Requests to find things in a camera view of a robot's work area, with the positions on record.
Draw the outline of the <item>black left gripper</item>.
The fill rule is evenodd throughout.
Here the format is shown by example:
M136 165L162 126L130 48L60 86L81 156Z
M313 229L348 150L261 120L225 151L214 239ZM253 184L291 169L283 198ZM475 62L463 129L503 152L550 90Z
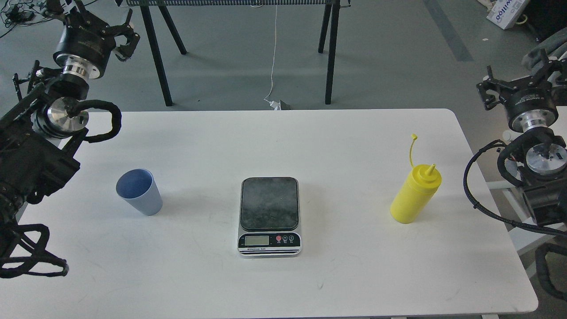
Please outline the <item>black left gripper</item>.
M64 30L53 55L63 74L81 79L103 77L112 51L120 61L129 60L139 43L140 35L131 24L133 10L128 9L124 22L109 26L86 10L82 0L41 0L40 15L63 23ZM116 45L114 38L124 37Z

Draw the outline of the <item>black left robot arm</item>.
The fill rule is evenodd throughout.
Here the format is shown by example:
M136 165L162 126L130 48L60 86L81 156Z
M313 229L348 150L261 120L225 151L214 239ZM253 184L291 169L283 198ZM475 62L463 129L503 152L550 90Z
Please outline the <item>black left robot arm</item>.
M74 158L83 142L113 139L122 114L109 101L88 100L89 79L103 77L111 54L130 59L140 40L133 10L111 26L89 12L81 0L47 0L41 14L64 29L53 60L35 61L26 78L13 77L18 103L2 116L0 156L1 277L66 276L69 265L46 249L50 232L43 224L20 225L18 213L65 186L79 170Z

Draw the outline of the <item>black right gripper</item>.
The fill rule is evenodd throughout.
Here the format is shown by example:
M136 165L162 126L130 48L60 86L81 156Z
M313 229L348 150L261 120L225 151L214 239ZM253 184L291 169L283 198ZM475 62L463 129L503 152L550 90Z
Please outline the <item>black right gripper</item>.
M484 110L505 106L508 127L512 131L526 132L537 125L549 127L559 117L551 97L553 86L548 79L557 71L559 76L555 82L565 85L567 60L551 60L544 49L540 50L540 57L544 64L531 79L519 78L511 82L496 79L492 67L487 66L487 75L477 84Z

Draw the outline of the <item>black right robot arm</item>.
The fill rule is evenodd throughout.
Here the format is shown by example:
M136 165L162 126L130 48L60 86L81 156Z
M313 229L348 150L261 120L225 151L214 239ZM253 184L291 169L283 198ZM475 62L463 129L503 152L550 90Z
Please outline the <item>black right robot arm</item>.
M535 74L505 81L496 79L492 68L476 85L486 111L504 107L508 127L518 136L506 143L494 140L479 149L466 164L462 185L473 208L514 228L565 237L551 228L566 222L566 141L551 126L558 120L558 106L566 101L566 60L539 52L541 67ZM484 207L468 186L470 168L490 149L498 149L497 169L519 191L533 224L498 216Z

